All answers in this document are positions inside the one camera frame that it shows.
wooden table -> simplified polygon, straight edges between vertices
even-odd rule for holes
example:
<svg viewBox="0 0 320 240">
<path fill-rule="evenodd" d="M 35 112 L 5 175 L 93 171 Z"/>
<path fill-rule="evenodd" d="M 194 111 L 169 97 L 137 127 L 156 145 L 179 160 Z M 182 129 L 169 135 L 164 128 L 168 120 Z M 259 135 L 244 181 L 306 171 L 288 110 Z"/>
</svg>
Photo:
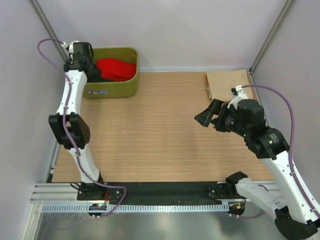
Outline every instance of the wooden table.
<svg viewBox="0 0 320 240">
<path fill-rule="evenodd" d="M 272 180 L 235 133 L 202 127 L 194 116 L 210 104 L 205 72 L 141 73 L 131 98 L 83 99 L 92 157 L 105 182 L 223 181 L 242 171 Z M 61 147 L 53 182 L 79 182 Z"/>
</svg>

olive green container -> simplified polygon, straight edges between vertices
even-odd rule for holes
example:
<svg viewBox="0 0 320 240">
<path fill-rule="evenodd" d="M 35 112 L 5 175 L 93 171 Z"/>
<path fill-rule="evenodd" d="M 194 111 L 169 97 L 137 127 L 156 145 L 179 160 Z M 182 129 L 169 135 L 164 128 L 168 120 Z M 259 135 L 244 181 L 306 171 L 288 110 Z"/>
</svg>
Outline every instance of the olive green container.
<svg viewBox="0 0 320 240">
<path fill-rule="evenodd" d="M 99 59 L 114 58 L 127 63 L 136 63 L 136 73 L 128 81 L 118 82 L 87 82 L 82 96 L 91 98 L 123 98 L 132 97 L 138 91 L 139 85 L 139 56 L 138 52 L 131 47 L 105 47 L 94 48 L 93 61 Z"/>
</svg>

red cloth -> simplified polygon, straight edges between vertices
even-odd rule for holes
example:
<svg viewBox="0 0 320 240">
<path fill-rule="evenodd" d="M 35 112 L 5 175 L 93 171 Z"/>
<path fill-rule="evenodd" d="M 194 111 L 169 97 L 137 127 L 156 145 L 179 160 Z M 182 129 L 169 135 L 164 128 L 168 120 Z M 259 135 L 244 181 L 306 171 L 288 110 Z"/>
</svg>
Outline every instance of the red cloth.
<svg viewBox="0 0 320 240">
<path fill-rule="evenodd" d="M 115 82 L 128 81 L 136 75 L 137 65 L 135 63 L 103 58 L 96 61 L 95 64 L 101 71 L 101 77 Z"/>
</svg>

wall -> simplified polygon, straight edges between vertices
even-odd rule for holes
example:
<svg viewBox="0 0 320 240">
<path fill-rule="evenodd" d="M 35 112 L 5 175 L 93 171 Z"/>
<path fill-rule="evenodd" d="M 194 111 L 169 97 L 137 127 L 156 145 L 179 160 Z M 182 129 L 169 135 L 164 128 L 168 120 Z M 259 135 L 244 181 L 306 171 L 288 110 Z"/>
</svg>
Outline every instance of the wall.
<svg viewBox="0 0 320 240">
<path fill-rule="evenodd" d="M 58 38 L 130 46 L 143 70 L 249 68 L 285 0 L 38 0 Z"/>
<path fill-rule="evenodd" d="M 37 53 L 37 42 L 48 36 L 28 1 L 1 8 L 0 35 L 0 239 L 21 240 L 35 183 L 48 173 L 55 141 L 48 116 L 64 79 Z M 42 49 L 62 64 L 52 43 Z"/>
<path fill-rule="evenodd" d="M 255 82 L 276 88 L 292 103 L 296 129 L 293 157 L 320 202 L 320 2 L 297 1 L 254 72 Z M 290 115 L 279 97 L 260 90 L 269 123 L 289 141 Z"/>
</svg>

sticker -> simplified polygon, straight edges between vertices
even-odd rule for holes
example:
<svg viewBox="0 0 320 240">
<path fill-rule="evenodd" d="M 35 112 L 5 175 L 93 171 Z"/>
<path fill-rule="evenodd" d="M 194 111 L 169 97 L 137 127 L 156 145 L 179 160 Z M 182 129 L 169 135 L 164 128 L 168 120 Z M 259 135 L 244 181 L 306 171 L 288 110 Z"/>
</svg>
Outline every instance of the sticker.
<svg viewBox="0 0 320 240">
<path fill-rule="evenodd" d="M 88 94 L 94 94 L 94 95 L 96 95 L 96 94 L 109 94 L 109 92 L 108 91 L 93 91 L 93 90 L 87 90 L 86 91 Z"/>
</svg>

